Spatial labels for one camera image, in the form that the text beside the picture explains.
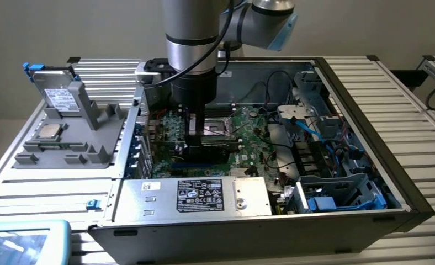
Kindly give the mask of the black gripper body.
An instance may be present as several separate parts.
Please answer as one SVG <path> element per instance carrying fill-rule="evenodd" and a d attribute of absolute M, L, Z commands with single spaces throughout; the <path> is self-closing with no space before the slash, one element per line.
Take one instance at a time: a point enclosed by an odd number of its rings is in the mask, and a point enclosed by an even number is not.
<path fill-rule="evenodd" d="M 201 110 L 217 97 L 218 75 L 185 75 L 171 82 L 174 100 L 189 110 Z"/>

